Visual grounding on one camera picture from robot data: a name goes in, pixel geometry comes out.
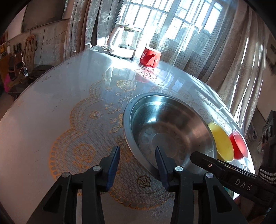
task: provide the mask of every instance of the white kettle handle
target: white kettle handle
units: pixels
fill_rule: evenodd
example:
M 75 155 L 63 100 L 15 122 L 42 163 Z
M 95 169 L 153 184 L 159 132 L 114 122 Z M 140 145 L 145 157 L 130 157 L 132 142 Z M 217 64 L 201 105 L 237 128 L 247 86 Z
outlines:
M 113 29 L 113 31 L 111 32 L 109 38 L 108 38 L 108 41 L 107 41 L 107 46 L 109 46 L 111 49 L 114 48 L 114 47 L 117 47 L 117 46 L 114 46 L 112 44 L 112 42 L 114 41 L 114 39 L 116 38 L 117 34 L 119 31 L 123 31 L 124 30 L 124 27 L 123 26 L 117 26 Z

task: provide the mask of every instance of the round table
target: round table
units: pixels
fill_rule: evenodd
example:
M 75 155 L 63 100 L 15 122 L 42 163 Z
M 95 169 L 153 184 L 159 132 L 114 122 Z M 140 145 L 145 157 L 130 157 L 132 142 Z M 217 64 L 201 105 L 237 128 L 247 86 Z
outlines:
M 90 48 L 44 73 L 0 121 L 0 201 L 16 224 L 26 223 L 61 173 L 84 172 L 114 145 L 121 159 L 111 191 L 101 196 L 105 222 L 170 223 L 174 194 L 140 166 L 123 135 L 124 108 L 144 92 L 175 96 L 206 123 L 239 130 L 215 91 L 186 72 Z M 232 164 L 254 173 L 250 154 Z

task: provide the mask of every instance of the blue gripper pad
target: blue gripper pad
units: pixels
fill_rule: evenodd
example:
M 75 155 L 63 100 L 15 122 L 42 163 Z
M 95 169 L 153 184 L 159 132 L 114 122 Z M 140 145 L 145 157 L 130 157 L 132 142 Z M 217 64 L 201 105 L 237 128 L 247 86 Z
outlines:
M 109 157 L 113 157 L 109 170 L 107 172 L 107 184 L 106 184 L 106 190 L 109 191 L 110 188 L 113 186 L 113 182 L 115 179 L 115 175 L 117 172 L 119 160 L 120 160 L 120 147 L 114 146 L 112 148 L 112 151 L 109 155 Z
M 168 188 L 169 188 L 168 170 L 166 168 L 166 165 L 163 160 L 163 157 L 162 157 L 159 147 L 156 147 L 156 149 L 155 149 L 155 159 L 156 159 L 156 163 L 157 163 L 157 167 L 158 167 L 162 185 L 166 190 L 168 190 Z

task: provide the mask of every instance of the stainless steel basin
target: stainless steel basin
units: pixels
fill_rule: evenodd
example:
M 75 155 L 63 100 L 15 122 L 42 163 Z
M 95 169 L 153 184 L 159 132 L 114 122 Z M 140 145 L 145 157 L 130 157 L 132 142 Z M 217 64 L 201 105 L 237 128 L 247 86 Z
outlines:
M 189 105 L 166 94 L 134 97 L 125 108 L 123 129 L 135 158 L 157 179 L 157 146 L 162 146 L 178 166 L 196 174 L 205 171 L 191 163 L 193 151 L 217 158 L 213 135 L 204 120 Z

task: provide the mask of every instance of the electric kettle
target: electric kettle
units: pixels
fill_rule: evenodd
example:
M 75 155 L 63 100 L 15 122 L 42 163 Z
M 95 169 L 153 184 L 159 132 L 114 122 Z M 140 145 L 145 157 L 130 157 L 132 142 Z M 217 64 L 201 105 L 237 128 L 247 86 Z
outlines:
M 107 45 L 109 53 L 119 58 L 133 58 L 137 48 L 141 30 L 129 25 L 119 25 L 113 29 Z

